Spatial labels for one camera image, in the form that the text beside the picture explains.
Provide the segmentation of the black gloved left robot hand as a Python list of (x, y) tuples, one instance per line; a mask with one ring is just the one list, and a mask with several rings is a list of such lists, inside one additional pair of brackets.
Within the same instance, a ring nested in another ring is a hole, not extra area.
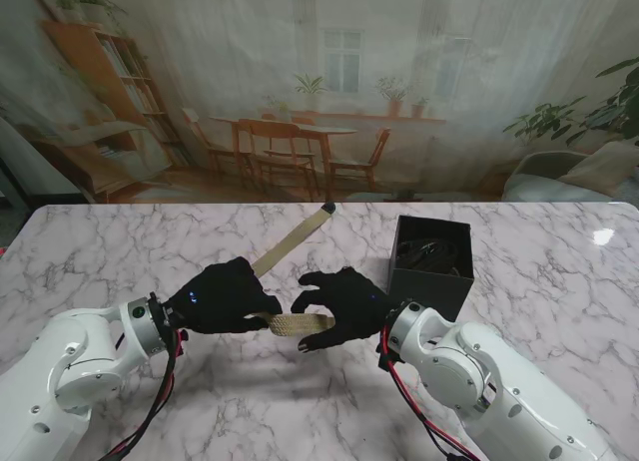
[(164, 304), (172, 327), (201, 334), (246, 333), (269, 326), (261, 315), (281, 314), (276, 297), (268, 295), (250, 263), (236, 257), (207, 266)]

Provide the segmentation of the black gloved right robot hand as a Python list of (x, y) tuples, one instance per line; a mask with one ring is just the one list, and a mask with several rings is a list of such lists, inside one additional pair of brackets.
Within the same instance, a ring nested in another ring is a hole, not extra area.
[(400, 306), (399, 301), (352, 267), (343, 267), (333, 273), (308, 272), (300, 277), (299, 284), (315, 289), (305, 290), (296, 298), (292, 313), (302, 314), (308, 307), (317, 305), (328, 309), (334, 317), (333, 327), (300, 341), (300, 352), (367, 339), (379, 333), (389, 314)]

